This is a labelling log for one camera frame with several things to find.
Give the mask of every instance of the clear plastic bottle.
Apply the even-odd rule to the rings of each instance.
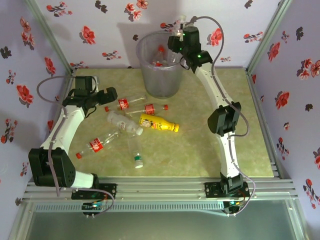
[[[165,54],[165,48],[162,45],[158,46],[158,52],[152,59],[152,65],[155,67],[165,67],[167,64],[167,61],[165,61],[164,58]]]
[[[146,105],[140,105],[140,106],[133,106],[126,110],[124,110],[124,113],[126,115],[133,115],[133,114],[149,114],[149,115],[155,115],[163,110],[168,110],[168,105],[160,105],[156,103],[152,104],[146,104]]]
[[[175,37],[180,37],[180,41],[182,42],[183,41],[183,26],[184,26],[184,23],[186,22],[186,16],[185,15],[181,15],[179,17],[179,20],[177,21],[177,23],[175,24],[173,30],[172,30],[172,36],[175,36]],[[168,57],[167,57],[167,62],[169,65],[171,64],[175,64],[179,61],[178,59],[178,53],[174,52],[174,51],[171,51],[169,49],[169,52],[168,52]]]
[[[137,135],[130,135],[128,137],[128,148],[130,156],[134,159],[134,167],[140,169],[144,166],[141,155],[141,143]]]
[[[141,135],[144,131],[144,129],[140,127],[137,123],[130,120],[126,116],[117,114],[115,111],[109,112],[106,120],[108,123],[111,123],[117,126],[119,129],[123,129],[131,134]]]
[[[129,108],[129,106],[133,104],[143,103],[144,101],[146,101],[146,99],[147,99],[147,95],[145,93],[118,98],[116,101],[105,106],[104,110],[106,112],[124,110]]]
[[[87,157],[94,153],[101,151],[102,149],[109,149],[112,146],[110,143],[117,139],[121,135],[119,130],[110,131],[101,135],[91,142],[87,143],[81,151],[77,152],[75,155],[78,159],[82,159],[83,157]]]

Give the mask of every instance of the white bottle cap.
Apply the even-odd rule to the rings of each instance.
[[[138,129],[135,131],[135,133],[140,136],[142,134],[142,132],[144,131],[144,129],[142,127],[138,127]]]
[[[144,166],[144,163],[143,163],[141,160],[135,161],[135,163],[134,163],[134,167],[135,167],[136,169],[140,169],[140,168],[142,168],[143,166]]]

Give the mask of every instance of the plastic bin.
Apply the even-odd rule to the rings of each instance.
[[[164,59],[167,59],[170,36],[169,32],[154,32],[142,38],[136,46],[136,55],[140,61],[144,87],[147,93],[155,98],[169,98],[175,95],[182,79],[183,68],[179,62],[164,67],[156,67],[151,64],[158,52],[159,45],[163,45]]]

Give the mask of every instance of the coca-cola bottle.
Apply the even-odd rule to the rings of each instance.
[[[127,97],[118,97],[118,99],[104,107],[106,112],[124,110],[133,104],[143,103],[147,99],[145,93],[131,95]]]
[[[97,153],[102,149],[109,149],[111,148],[110,143],[117,139],[120,135],[121,132],[119,130],[113,130],[108,133],[105,133],[87,143],[81,149],[81,151],[77,152],[75,155],[78,159],[82,159],[89,155],[93,155],[94,153]]]
[[[129,107],[124,110],[124,113],[129,116],[132,116],[134,114],[155,115],[163,110],[166,111],[168,109],[169,109],[168,105],[160,105],[160,104],[156,104],[156,103],[150,103],[150,104],[146,104],[146,105],[138,105],[138,106]]]

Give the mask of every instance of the wire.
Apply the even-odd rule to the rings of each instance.
[[[200,16],[200,17],[197,17],[197,16],[193,16],[190,20],[190,22],[186,23],[185,25],[189,25],[189,24],[193,24],[195,23],[197,20],[199,19],[209,19],[213,22],[215,22],[215,24],[218,25],[218,27],[220,28],[220,31],[221,31],[221,34],[222,34],[222,42],[221,42],[221,47],[220,47],[220,50],[218,52],[218,54],[216,55],[215,59],[213,60],[213,63],[212,63],[212,66],[211,66],[211,75],[212,75],[212,78],[214,80],[214,83],[216,84],[220,94],[222,95],[223,97],[223,100],[233,109],[235,110],[244,120],[245,122],[245,125],[246,125],[246,132],[244,134],[232,134],[232,135],[229,135],[228,137],[228,143],[229,143],[229,151],[230,151],[230,156],[231,156],[231,160],[232,160],[232,163],[234,165],[234,167],[238,170],[238,172],[243,175],[246,179],[248,179],[249,181],[252,182],[253,184],[253,190],[252,190],[252,193],[250,195],[250,197],[248,198],[247,202],[243,205],[243,207],[236,213],[236,214],[239,214],[241,213],[245,208],[246,206],[248,205],[249,201],[251,200],[252,196],[255,194],[255,191],[256,191],[256,183],[250,178],[248,177],[247,175],[245,175],[241,170],[240,168],[236,165],[235,163],[235,160],[234,160],[234,157],[233,157],[233,154],[232,154],[232,148],[231,148],[231,137],[245,137],[249,134],[249,131],[250,131],[250,126],[249,126],[249,122],[247,120],[247,118],[242,114],[241,111],[239,111],[235,106],[233,106],[228,100],[227,100],[227,97],[225,95],[225,93],[222,91],[219,83],[218,83],[218,80],[216,79],[216,76],[214,74],[215,72],[215,64],[216,64],[216,61],[218,60],[222,50],[224,49],[224,44],[225,44],[225,36],[224,36],[224,31],[223,31],[223,28],[222,26],[220,25],[220,23],[215,20],[214,18],[210,17],[210,16]]]
[[[56,171],[55,171],[55,168],[54,168],[54,162],[53,162],[51,153],[52,153],[53,144],[54,144],[54,141],[56,140],[57,134],[58,134],[59,130],[61,129],[62,125],[64,124],[64,122],[65,122],[65,120],[66,120],[66,117],[67,117],[67,109],[66,109],[65,106],[63,106],[61,103],[59,103],[59,102],[57,102],[57,101],[51,101],[51,100],[49,100],[49,99],[46,99],[45,97],[43,97],[43,96],[41,95],[41,93],[40,93],[40,91],[39,91],[39,88],[40,88],[40,86],[41,86],[43,83],[45,83],[45,82],[47,82],[47,81],[49,81],[49,80],[58,79],[58,78],[74,79],[74,78],[76,78],[76,76],[52,76],[52,77],[48,77],[48,78],[42,80],[42,81],[36,86],[36,93],[38,94],[38,96],[39,96],[43,101],[45,101],[45,102],[47,102],[47,103],[51,103],[51,104],[56,104],[56,105],[60,106],[60,107],[62,108],[62,110],[63,110],[62,120],[61,120],[61,122],[59,123],[58,127],[56,128],[56,130],[54,131],[54,133],[53,133],[53,135],[52,135],[51,142],[50,142],[50,144],[49,144],[49,148],[48,148],[48,162],[49,162],[49,167],[50,167],[50,170],[51,170],[51,173],[52,173],[52,178],[53,178],[53,181],[54,181],[54,186],[55,186],[55,190],[56,190],[56,195],[57,195],[58,197],[60,197],[60,188],[59,188],[58,178],[57,178],[57,174],[56,174]],[[96,79],[95,79],[93,76],[92,76],[92,79],[93,79],[94,82],[95,82],[95,87],[94,87],[94,90],[89,93],[90,95],[93,94],[93,93],[96,91],[97,85],[98,85]],[[112,199],[111,205],[110,205],[108,208],[106,207],[106,209],[105,209],[104,211],[97,213],[96,216],[105,213],[105,212],[108,211],[110,208],[112,208],[112,206],[114,205],[114,202],[115,202],[114,196],[112,196],[111,193],[109,193],[109,192],[107,192],[107,191],[105,191],[105,190],[94,189],[94,188],[79,188],[79,190],[81,190],[81,191],[92,191],[92,192],[101,192],[101,193],[104,193],[104,194],[109,195],[109,196],[111,197],[111,199]]]
[[[97,107],[94,106],[94,110],[90,112],[87,116],[85,116],[85,119],[87,119],[91,114],[93,114],[97,110]]]

